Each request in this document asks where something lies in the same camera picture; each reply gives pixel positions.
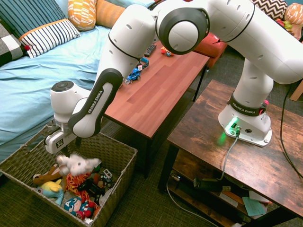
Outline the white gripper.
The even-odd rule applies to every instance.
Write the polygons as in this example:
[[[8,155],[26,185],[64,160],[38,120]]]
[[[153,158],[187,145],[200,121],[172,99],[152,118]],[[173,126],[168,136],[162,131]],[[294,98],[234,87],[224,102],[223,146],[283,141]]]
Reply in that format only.
[[[64,155],[70,157],[69,143],[75,139],[75,148],[80,148],[82,138],[72,132],[56,131],[45,139],[45,149],[51,154],[56,154],[64,148]]]

